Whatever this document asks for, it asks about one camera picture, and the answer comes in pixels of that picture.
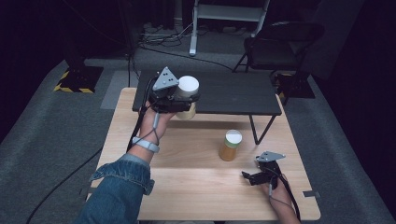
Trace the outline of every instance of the black table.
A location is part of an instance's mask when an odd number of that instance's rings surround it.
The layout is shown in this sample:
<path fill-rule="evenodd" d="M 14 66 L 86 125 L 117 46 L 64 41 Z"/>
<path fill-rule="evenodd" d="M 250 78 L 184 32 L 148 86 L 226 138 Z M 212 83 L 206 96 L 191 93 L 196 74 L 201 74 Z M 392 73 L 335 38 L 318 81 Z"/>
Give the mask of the black table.
<path fill-rule="evenodd" d="M 268 132 L 276 116 L 282 114 L 271 80 L 261 74 L 178 72 L 175 77 L 192 76 L 199 81 L 201 97 L 196 102 L 197 114 L 249 115 L 254 141 L 258 145 Z M 137 85 L 133 111 L 142 105 L 146 86 L 156 71 L 143 71 Z M 271 116 L 258 138 L 253 115 Z"/>

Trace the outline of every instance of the gray carpet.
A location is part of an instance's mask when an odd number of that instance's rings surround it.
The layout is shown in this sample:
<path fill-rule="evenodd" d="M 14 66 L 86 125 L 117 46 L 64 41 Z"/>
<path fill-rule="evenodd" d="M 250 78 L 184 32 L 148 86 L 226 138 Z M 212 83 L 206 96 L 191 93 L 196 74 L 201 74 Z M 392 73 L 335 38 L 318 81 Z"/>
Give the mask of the gray carpet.
<path fill-rule="evenodd" d="M 232 50 L 223 48 L 222 53 L 198 50 L 193 60 L 138 49 L 134 58 L 136 69 L 160 71 L 169 66 L 175 72 L 226 72 L 229 69 L 223 66 L 197 59 L 233 67 L 240 57 L 236 52 L 242 50 L 242 43 L 230 38 L 233 37 L 227 35 L 222 43 Z M 176 49 L 152 48 L 187 56 L 189 41 L 182 39 L 182 45 Z M 199 49 L 209 45 L 202 38 L 198 41 Z M 228 45 L 228 41 L 239 44 Z M 128 85 L 127 62 L 90 59 L 86 64 L 105 68 L 96 93 L 53 91 L 67 68 L 65 62 L 60 63 L 48 73 L 0 146 L 0 223 L 25 223 L 50 190 L 105 142 L 112 108 L 120 89 Z M 314 80 L 310 78 L 309 82 L 317 98 L 291 98 L 285 110 L 312 187 L 321 195 L 318 198 L 321 219 L 313 223 L 395 223 Z M 70 223 L 84 204 L 90 185 L 88 178 L 98 160 L 99 156 L 94 157 L 55 190 L 31 223 Z"/>

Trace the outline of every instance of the amber liquid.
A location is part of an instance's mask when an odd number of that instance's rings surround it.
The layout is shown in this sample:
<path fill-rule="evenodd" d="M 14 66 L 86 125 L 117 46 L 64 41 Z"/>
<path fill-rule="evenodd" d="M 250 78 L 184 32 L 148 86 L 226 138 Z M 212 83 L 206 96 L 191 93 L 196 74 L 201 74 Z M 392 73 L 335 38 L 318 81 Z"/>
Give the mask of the amber liquid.
<path fill-rule="evenodd" d="M 236 148 L 228 147 L 223 143 L 219 151 L 219 155 L 224 161 L 233 161 L 236 155 Z"/>

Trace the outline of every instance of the wooden table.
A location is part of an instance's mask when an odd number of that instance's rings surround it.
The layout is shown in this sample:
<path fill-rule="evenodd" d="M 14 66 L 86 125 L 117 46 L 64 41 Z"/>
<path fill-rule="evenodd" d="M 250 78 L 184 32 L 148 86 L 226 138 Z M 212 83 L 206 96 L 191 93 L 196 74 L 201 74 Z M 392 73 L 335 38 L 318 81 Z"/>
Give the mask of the wooden table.
<path fill-rule="evenodd" d="M 122 90 L 98 167 L 125 153 L 138 117 L 131 109 L 134 95 L 133 88 Z M 255 122 L 265 127 L 269 119 L 256 116 Z M 219 147 L 230 129 L 240 131 L 243 141 L 235 160 L 223 161 Z M 260 145 L 253 141 L 248 116 L 197 114 L 191 120 L 174 117 L 160 147 L 160 153 L 151 162 L 155 187 L 143 199 L 140 220 L 276 219 L 268 196 L 259 187 L 250 186 L 241 175 L 242 171 L 250 174 L 260 171 L 255 157 L 264 151 L 286 155 L 277 162 L 290 182 L 301 218 L 320 218 L 316 199 L 303 195 L 311 186 L 284 113 L 274 121 Z M 99 182 L 92 182 L 92 187 L 96 188 Z"/>

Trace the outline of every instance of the metal bracket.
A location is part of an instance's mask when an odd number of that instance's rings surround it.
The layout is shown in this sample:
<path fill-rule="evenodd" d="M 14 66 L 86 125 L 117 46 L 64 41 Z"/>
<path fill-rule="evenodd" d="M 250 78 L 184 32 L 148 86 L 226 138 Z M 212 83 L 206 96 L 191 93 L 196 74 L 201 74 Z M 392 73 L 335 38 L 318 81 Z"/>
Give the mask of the metal bracket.
<path fill-rule="evenodd" d="M 268 162 L 276 161 L 285 158 L 285 154 L 278 154 L 275 152 L 264 151 L 259 157 L 256 158 L 257 161 Z"/>
<path fill-rule="evenodd" d="M 178 79 L 173 75 L 168 67 L 165 67 L 160 73 L 157 81 L 154 83 L 152 89 L 154 91 L 160 91 L 166 88 L 174 87 L 178 85 Z"/>

